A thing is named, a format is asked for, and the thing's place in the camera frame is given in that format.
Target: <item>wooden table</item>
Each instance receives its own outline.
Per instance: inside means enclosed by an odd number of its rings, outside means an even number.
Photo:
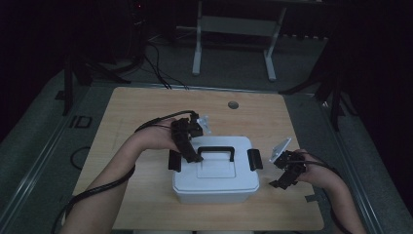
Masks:
[[[236,101],[238,109],[231,109]],[[244,203],[183,205],[172,189],[167,150],[145,151],[136,162],[114,229],[140,230],[320,230],[314,194],[304,182],[286,190],[268,183],[283,171],[268,162],[272,149],[292,137],[299,148],[282,96],[272,94],[117,88],[109,101],[74,194],[84,191],[122,143],[142,123],[181,110],[209,116],[213,136],[245,136],[261,152],[260,188]]]

